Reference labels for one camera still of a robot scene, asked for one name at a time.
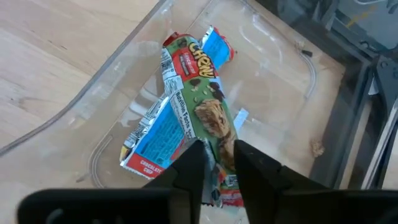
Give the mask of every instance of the food crumb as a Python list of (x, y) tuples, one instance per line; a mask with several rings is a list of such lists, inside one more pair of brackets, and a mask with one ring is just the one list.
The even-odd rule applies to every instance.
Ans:
[(206, 87), (207, 87), (212, 93), (214, 93), (214, 89), (213, 89), (211, 86), (207, 85)]
[(310, 149), (312, 156), (315, 158), (321, 156), (325, 152), (325, 147), (322, 146), (322, 142), (320, 140), (312, 139), (310, 141)]

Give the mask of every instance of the granola bar wrapper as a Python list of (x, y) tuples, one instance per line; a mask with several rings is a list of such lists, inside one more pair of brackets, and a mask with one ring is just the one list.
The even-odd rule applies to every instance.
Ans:
[(242, 206), (234, 173), (233, 144), (237, 134), (212, 60), (195, 38), (174, 33), (164, 42), (161, 69), (165, 93), (185, 138), (201, 139), (210, 151), (211, 188), (204, 187), (210, 192), (203, 194), (210, 194), (211, 203), (217, 206)]
[(180, 155), (183, 131), (163, 94), (124, 141), (120, 165), (147, 179), (154, 179)]

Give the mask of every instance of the quaker chewy wrapper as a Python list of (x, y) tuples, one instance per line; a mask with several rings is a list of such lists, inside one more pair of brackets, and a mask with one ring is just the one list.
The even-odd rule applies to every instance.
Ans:
[(192, 36), (174, 33), (164, 42), (161, 69), (165, 92), (185, 137), (201, 139), (215, 158), (214, 203), (221, 199), (222, 204), (242, 206), (234, 174), (237, 134), (212, 60)]

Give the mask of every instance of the wooden table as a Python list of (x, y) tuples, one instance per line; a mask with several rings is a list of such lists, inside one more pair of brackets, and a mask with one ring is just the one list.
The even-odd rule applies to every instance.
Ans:
[(59, 112), (157, 0), (0, 0), (0, 147)]

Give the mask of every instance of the clear plastic bin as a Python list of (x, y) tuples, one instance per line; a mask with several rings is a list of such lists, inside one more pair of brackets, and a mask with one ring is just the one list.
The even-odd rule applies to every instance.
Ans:
[[(40, 189), (147, 183), (119, 165), (121, 146), (164, 92), (163, 41), (173, 31), (200, 38), (209, 25), (236, 49), (220, 77), (232, 116), (249, 112), (239, 138), (308, 176), (309, 142), (322, 138), (344, 66), (254, 1), (161, 0), (64, 110), (1, 151), (0, 219), (13, 221), (18, 202)], [(297, 45), (313, 52), (310, 96)]]

